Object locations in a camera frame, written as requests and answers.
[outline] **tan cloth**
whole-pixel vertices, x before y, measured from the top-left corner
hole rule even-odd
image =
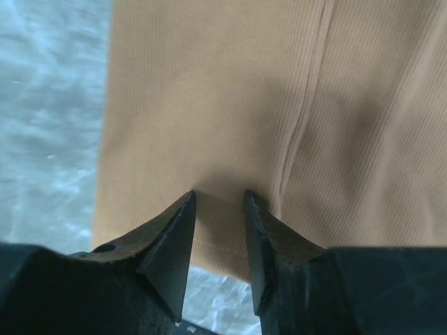
[[[198,191],[248,279],[244,189],[328,245],[447,244],[447,1],[116,0],[94,245]]]

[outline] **brown fabric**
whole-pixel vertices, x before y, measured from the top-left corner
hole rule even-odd
[[[116,0],[94,245],[198,191],[248,279],[246,188],[328,245],[447,244],[447,1]]]

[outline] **ribbed fabric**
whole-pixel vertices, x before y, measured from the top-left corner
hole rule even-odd
[[[94,245],[198,193],[192,263],[248,280],[242,198],[322,246],[447,244],[447,1],[116,0]]]

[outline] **screw hole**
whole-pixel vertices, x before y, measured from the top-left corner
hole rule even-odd
[[[115,245],[106,243],[106,244],[103,244],[102,246],[99,246],[98,248],[94,249],[92,251],[92,253],[107,253],[108,251],[113,251],[116,248],[117,247]]]

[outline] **gray surface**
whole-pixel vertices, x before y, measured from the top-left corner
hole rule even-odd
[[[0,238],[87,251],[109,1],[0,0]],[[249,286],[191,268],[184,317],[259,334]]]

